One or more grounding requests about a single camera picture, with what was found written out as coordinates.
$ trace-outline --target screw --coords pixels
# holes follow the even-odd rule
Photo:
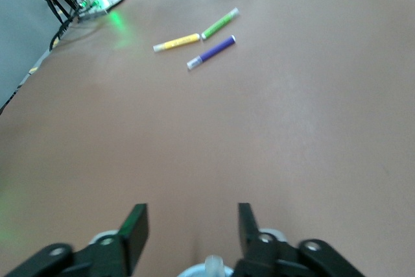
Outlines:
[[[259,239],[262,240],[264,243],[270,243],[271,241],[274,240],[274,238],[267,233],[263,233],[261,235],[259,235]]]
[[[106,238],[104,240],[101,241],[101,245],[102,246],[108,246],[110,245],[112,242],[114,241],[114,239],[112,238]]]
[[[314,241],[309,241],[305,244],[305,247],[311,251],[319,251],[322,248],[318,243],[315,243]]]
[[[65,249],[64,249],[64,248],[56,248],[56,249],[53,249],[53,250],[49,253],[49,255],[50,255],[50,256],[58,256],[59,254],[64,253],[64,251],[65,251]]]

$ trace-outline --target brown floor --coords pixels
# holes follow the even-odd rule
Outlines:
[[[204,43],[152,46],[241,16]],[[125,0],[0,117],[0,274],[148,202],[136,276],[241,256],[237,203],[367,276],[415,276],[415,0]],[[237,44],[191,73],[186,62]]]

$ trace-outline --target gray wall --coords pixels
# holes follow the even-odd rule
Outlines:
[[[44,0],[0,0],[0,107],[49,48],[59,22]]]

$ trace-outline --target green marker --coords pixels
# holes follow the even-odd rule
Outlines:
[[[210,28],[205,30],[200,36],[202,37],[203,40],[208,39],[210,36],[212,36],[214,33],[216,33],[218,30],[220,30],[223,26],[228,24],[231,20],[236,18],[238,15],[239,15],[239,10],[237,8],[234,8],[231,12],[229,12],[223,18],[217,21],[215,24],[210,26]]]

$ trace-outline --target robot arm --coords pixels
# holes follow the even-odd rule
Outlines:
[[[5,277],[131,276],[147,237],[147,205],[138,204],[115,234],[76,253],[67,244],[50,245]],[[239,204],[239,238],[244,257],[232,277],[364,277],[324,241],[309,239],[294,248],[260,231],[249,204]]]

